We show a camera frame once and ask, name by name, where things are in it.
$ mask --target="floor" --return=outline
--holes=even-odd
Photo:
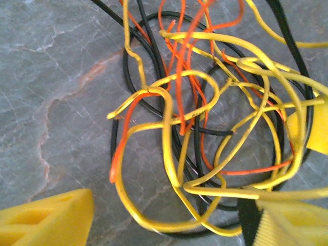
[[[139,18],[136,2],[130,2],[133,2],[131,12]],[[157,10],[159,0],[144,2],[147,13]],[[105,3],[121,15],[118,1]],[[278,32],[265,1],[255,3],[265,21]],[[296,40],[328,40],[326,0],[284,0],[282,4]],[[106,114],[130,95],[122,76],[121,26],[88,0],[12,0],[1,1],[0,6],[0,209],[78,188],[91,188],[95,217],[88,245],[243,245],[241,236],[175,240],[146,231],[126,212],[114,185],[108,182],[111,122],[106,120]],[[212,13],[215,23],[232,20],[238,13],[236,0],[220,0],[215,8]],[[179,9],[180,1],[168,1],[165,5],[165,10]],[[187,1],[187,14],[193,16],[197,9],[195,0]],[[151,26],[158,30],[157,22],[151,22]],[[259,27],[248,7],[242,24],[222,32],[246,39],[272,60],[296,67],[286,46]],[[158,34],[156,38],[164,58],[169,60],[164,41]],[[143,54],[139,44],[134,49]],[[311,77],[328,85],[328,50],[302,49],[301,53]],[[149,59],[143,58],[149,67],[147,78],[154,81]],[[202,70],[210,66],[201,57],[195,57],[193,62]],[[134,62],[131,62],[131,74],[138,84]],[[215,76],[221,86],[223,74],[218,72]],[[279,96],[286,98],[277,83],[274,88]],[[250,110],[245,98],[239,95],[238,90],[231,90],[220,99],[211,113],[210,127],[229,129]],[[155,117],[142,107],[137,108],[134,122],[144,119],[155,120]],[[233,159],[236,168],[245,163],[257,167],[261,161],[271,160],[271,138],[265,124],[261,124]],[[210,156],[219,141],[219,138],[207,138]],[[190,219],[164,174],[159,131],[133,137],[124,165],[128,191],[147,216],[166,221]],[[284,189],[326,186],[326,165],[325,156],[312,153]],[[242,182],[261,178],[247,177]],[[312,203],[328,208],[327,199]],[[218,212],[213,221],[226,222],[235,216]]]

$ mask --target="yellow plastic piece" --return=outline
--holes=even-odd
[[[254,246],[328,245],[328,210],[299,201],[256,201],[264,209]]]
[[[93,214],[90,189],[4,209],[0,211],[0,245],[85,245]]]
[[[323,98],[325,101],[323,104],[314,106],[313,126],[307,147],[328,155],[328,97]],[[287,118],[287,126],[291,140],[294,142],[298,132],[296,113]]]

